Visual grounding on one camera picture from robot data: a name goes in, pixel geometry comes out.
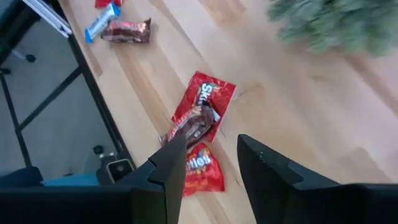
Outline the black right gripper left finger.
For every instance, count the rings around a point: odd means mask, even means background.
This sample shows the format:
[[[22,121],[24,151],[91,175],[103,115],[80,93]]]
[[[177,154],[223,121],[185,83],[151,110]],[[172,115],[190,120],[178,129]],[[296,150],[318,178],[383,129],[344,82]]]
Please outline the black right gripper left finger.
[[[119,180],[128,187],[121,224],[178,224],[185,181],[186,140],[179,136]]]

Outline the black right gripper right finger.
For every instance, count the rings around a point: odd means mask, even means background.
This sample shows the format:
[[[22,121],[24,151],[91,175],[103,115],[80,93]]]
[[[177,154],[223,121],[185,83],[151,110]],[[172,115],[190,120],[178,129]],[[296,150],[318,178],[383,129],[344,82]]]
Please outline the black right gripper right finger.
[[[257,224],[326,224],[338,219],[320,190],[338,183],[240,134],[237,155]]]

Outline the red candy packet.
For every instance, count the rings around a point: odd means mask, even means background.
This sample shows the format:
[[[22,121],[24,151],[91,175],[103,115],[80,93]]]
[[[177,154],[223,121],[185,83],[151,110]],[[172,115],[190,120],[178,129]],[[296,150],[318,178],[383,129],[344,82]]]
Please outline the red candy packet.
[[[95,0],[95,8],[103,8],[110,3],[115,3],[115,5],[121,6],[123,4],[123,0]]]

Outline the red Skittles packet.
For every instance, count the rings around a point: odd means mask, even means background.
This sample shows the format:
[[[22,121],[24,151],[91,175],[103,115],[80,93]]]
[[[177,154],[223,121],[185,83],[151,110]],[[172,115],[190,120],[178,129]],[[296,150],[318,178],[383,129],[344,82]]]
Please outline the red Skittles packet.
[[[224,175],[218,160],[205,143],[198,143],[187,153],[183,196],[224,191]]]
[[[208,102],[215,114],[215,125],[205,140],[213,142],[225,113],[231,103],[236,85],[219,78],[211,77],[202,72],[195,72],[188,87],[171,117],[176,122],[191,107]]]

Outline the blue flat object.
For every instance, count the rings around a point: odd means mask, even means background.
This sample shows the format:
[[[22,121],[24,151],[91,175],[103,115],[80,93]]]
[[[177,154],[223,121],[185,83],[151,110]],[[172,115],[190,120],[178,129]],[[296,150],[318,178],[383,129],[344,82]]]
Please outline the blue flat object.
[[[43,180],[44,186],[98,186],[99,182],[95,174],[78,174],[60,177],[57,179]]]

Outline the blue white Hershey's bar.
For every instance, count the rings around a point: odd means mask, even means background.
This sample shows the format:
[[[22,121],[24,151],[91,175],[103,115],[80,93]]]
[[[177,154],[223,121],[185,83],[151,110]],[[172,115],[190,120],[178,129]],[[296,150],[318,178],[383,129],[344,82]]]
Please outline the blue white Hershey's bar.
[[[119,17],[121,11],[114,3],[109,3],[99,16],[85,29],[85,42],[92,43],[95,37],[107,28],[110,20]]]

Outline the potted artificial succulent plant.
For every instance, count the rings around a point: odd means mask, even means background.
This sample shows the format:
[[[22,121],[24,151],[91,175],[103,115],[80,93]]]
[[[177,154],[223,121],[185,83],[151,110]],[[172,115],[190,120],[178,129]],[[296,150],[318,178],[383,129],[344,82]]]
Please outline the potted artificial succulent plant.
[[[286,44],[319,54],[339,48],[382,56],[398,47],[398,0],[270,0],[267,16],[282,24]]]

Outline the white aluminium bar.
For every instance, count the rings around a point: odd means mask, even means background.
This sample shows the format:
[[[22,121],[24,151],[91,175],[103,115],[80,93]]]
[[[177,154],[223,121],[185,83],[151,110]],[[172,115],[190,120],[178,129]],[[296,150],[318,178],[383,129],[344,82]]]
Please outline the white aluminium bar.
[[[65,38],[73,34],[69,23],[43,0],[22,0]]]

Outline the black table frame rail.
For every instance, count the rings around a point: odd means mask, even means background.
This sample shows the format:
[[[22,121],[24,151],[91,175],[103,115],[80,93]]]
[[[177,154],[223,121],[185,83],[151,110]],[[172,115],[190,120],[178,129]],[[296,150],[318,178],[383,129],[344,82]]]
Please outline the black table frame rail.
[[[133,168],[136,168],[134,161],[124,143],[124,140],[119,132],[119,129],[112,117],[112,114],[106,104],[103,94],[97,84],[97,78],[102,74],[102,68],[95,58],[93,52],[90,50],[88,44],[85,43],[85,36],[83,30],[79,28],[77,20],[73,16],[73,11],[68,0],[55,0],[59,9],[57,12],[69,23],[72,34],[68,38],[72,52],[82,70],[82,74],[90,93],[95,101],[96,107],[101,115],[108,134],[114,144],[115,150],[120,154],[127,156],[130,159]]]

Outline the black table leg frame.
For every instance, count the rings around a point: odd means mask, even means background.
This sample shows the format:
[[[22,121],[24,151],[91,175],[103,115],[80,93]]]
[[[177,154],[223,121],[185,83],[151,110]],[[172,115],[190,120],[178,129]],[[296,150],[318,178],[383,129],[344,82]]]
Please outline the black table leg frame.
[[[26,119],[22,121],[22,123],[19,123],[14,104],[12,102],[11,94],[9,92],[8,86],[7,86],[7,81],[4,78],[5,75],[10,75],[11,71],[9,69],[5,68],[0,68],[0,84],[2,86],[2,90],[6,99],[7,107],[9,109],[13,127],[14,127],[14,132],[21,150],[22,158],[24,160],[24,164],[26,167],[32,167],[32,161],[30,159],[29,151],[27,149],[26,143],[24,141],[24,137],[22,135],[22,131],[44,110],[46,107],[48,107],[51,102],[53,102],[60,94],[66,90],[66,88],[72,84],[81,74],[81,68],[77,67],[74,69],[74,71],[69,74],[69,76],[64,79],[61,84],[59,84],[51,94],[49,94],[46,99],[44,99],[41,104],[36,107],[33,112],[31,112]]]

